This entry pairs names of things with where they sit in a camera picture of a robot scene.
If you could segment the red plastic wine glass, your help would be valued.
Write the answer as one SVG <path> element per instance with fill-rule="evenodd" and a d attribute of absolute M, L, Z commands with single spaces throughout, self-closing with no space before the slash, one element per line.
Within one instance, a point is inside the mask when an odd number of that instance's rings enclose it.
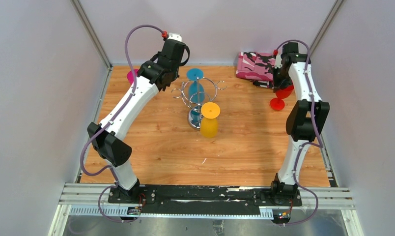
<path fill-rule="evenodd" d="M 294 86 L 290 85 L 285 89 L 275 92 L 276 97 L 270 100 L 270 107 L 275 111 L 281 111 L 285 107 L 284 99 L 288 98 L 294 90 Z"/>

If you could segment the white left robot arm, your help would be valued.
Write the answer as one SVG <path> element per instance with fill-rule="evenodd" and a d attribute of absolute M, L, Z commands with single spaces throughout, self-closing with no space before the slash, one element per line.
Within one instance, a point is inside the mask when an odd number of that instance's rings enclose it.
<path fill-rule="evenodd" d="M 116 107 L 98 124 L 91 123 L 87 128 L 94 150 L 111 167 L 114 189 L 128 203 L 139 199 L 140 182 L 129 161 L 132 148 L 123 140 L 145 105 L 179 77 L 179 67 L 187 63 L 183 55 L 189 52 L 179 34 L 169 35 L 162 50 L 140 66 L 135 81 Z"/>

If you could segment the chrome wire glass rack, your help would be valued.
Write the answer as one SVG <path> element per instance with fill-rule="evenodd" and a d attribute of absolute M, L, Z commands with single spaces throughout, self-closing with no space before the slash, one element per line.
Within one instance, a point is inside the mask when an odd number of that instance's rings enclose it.
<path fill-rule="evenodd" d="M 213 86 L 215 89 L 214 95 L 210 95 L 205 90 L 201 81 L 209 82 Z M 193 75 L 187 82 L 182 82 L 180 88 L 173 88 L 171 90 L 171 92 L 178 91 L 179 95 L 173 96 L 173 98 L 181 99 L 183 104 L 189 108 L 187 121 L 194 130 L 200 131 L 201 120 L 203 118 L 201 109 L 203 105 L 207 102 L 214 102 L 218 91 L 227 88 L 227 86 L 223 88 L 219 87 L 219 83 L 225 83 L 225 81 L 214 82 L 204 76 Z"/>

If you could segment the pink plastic wine glass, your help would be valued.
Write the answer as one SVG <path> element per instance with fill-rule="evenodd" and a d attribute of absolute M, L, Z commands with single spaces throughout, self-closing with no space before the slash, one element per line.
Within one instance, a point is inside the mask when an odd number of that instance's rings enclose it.
<path fill-rule="evenodd" d="M 133 76 L 133 72 L 135 73 L 135 75 L 138 75 L 138 69 L 134 69 L 133 71 L 129 71 L 126 75 L 126 78 L 128 80 L 128 82 L 132 85 L 134 82 L 134 76 Z"/>

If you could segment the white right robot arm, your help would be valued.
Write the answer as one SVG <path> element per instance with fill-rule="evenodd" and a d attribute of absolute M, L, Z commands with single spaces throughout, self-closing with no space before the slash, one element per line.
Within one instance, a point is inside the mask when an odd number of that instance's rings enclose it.
<path fill-rule="evenodd" d="M 297 198 L 299 175 L 305 155 L 314 141 L 323 146 L 321 131 L 328 116 L 330 105 L 318 94 L 311 74 L 308 55 L 274 51 L 275 64 L 273 84 L 275 91 L 283 91 L 293 85 L 296 103 L 286 121 L 288 148 L 284 163 L 271 183 L 269 198 L 280 206 Z"/>

